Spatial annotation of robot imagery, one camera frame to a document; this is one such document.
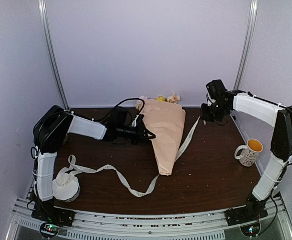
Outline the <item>yellow fake flower stem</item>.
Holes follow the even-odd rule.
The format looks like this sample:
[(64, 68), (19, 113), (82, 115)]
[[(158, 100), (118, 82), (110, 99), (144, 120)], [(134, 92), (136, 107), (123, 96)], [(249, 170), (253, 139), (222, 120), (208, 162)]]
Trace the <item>yellow fake flower stem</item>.
[(164, 96), (158, 96), (156, 98), (156, 100), (159, 101), (159, 102), (166, 102), (167, 101), (167, 99)]

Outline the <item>white ribbon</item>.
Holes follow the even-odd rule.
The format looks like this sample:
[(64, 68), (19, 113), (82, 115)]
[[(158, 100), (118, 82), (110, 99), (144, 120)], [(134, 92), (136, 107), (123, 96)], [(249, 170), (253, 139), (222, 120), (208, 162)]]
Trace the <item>white ribbon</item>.
[(195, 132), (197, 121), (186, 123), (188, 134), (183, 136), (178, 160), (174, 160), (171, 175), (161, 175), (151, 142), (132, 145), (126, 140), (115, 143), (94, 140), (72, 134), (68, 143), (58, 153), (54, 174), (63, 168), (70, 168), (69, 156), (76, 158), (76, 164), (90, 168), (88, 173), (78, 170), (77, 177), (82, 184), (82, 194), (110, 194), (115, 197), (150, 195), (155, 187), (165, 191), (184, 191), (200, 184), (201, 169), (199, 157), (195, 154), (197, 144)]

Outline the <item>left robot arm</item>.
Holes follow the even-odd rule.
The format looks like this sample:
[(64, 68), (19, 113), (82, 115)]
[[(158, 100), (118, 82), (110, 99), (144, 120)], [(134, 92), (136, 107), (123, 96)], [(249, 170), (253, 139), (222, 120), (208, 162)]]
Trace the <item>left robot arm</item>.
[(114, 107), (101, 120), (88, 119), (54, 105), (36, 124), (33, 130), (35, 165), (35, 194), (43, 202), (57, 199), (62, 202), (74, 201), (81, 189), (77, 175), (96, 174), (102, 171), (116, 171), (120, 182), (135, 197), (141, 198), (151, 194), (157, 179), (153, 179), (145, 193), (133, 190), (126, 178), (112, 165), (105, 165), (97, 170), (77, 165), (76, 157), (68, 158), (69, 167), (63, 168), (54, 177), (55, 160), (63, 147), (68, 134), (89, 137), (98, 141), (113, 142), (118, 138), (130, 140), (131, 144), (153, 140), (156, 135), (146, 128), (144, 115), (138, 113), (127, 124), (128, 112), (123, 107)]

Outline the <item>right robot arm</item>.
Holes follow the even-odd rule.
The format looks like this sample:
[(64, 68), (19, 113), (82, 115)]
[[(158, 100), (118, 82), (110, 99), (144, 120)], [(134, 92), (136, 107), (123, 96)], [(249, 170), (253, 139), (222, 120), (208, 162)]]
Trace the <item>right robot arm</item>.
[(222, 122), (231, 112), (244, 113), (273, 127), (270, 160), (258, 184), (254, 187), (254, 199), (262, 202), (271, 191), (292, 160), (292, 105), (284, 106), (262, 99), (242, 90), (227, 90), (222, 80), (206, 85), (207, 103), (201, 106), (201, 119)]

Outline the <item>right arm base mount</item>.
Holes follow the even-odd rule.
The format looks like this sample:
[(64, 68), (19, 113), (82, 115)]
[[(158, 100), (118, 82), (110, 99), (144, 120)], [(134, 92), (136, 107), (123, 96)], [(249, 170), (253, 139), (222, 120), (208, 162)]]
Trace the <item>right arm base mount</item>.
[(266, 200), (259, 201), (252, 193), (246, 198), (246, 205), (229, 208), (225, 211), (228, 226), (241, 225), (241, 233), (245, 237), (254, 238), (262, 232), (261, 218), (268, 216)]

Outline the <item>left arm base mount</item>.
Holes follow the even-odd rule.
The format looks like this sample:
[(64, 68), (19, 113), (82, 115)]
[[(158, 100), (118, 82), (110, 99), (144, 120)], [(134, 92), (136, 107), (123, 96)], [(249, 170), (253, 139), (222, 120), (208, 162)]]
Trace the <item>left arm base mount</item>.
[(42, 202), (36, 195), (31, 195), (27, 207), (31, 203), (34, 203), (31, 217), (42, 221), (39, 233), (45, 240), (55, 238), (60, 233), (62, 227), (73, 226), (76, 213), (72, 210), (54, 207), (54, 200)]

